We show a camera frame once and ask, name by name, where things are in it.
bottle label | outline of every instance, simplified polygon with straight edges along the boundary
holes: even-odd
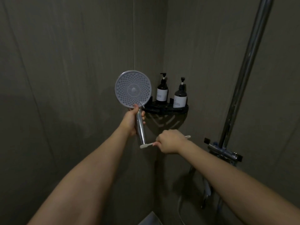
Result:
[[[185,107],[187,97],[174,96],[173,108]]]
[[[156,100],[167,101],[168,90],[157,89]]]

corner shelf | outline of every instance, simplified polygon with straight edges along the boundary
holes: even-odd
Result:
[[[144,111],[151,114],[158,115],[175,115],[175,114],[186,114],[188,112],[188,105],[180,108],[173,108],[174,99],[170,98],[170,102],[166,104],[158,104],[156,101],[152,101],[152,96],[149,101],[145,104]]]

toothbrush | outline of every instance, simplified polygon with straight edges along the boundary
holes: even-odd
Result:
[[[146,147],[152,145],[153,143],[141,145],[140,148],[141,148],[141,149],[142,149],[142,148],[146,148]]]

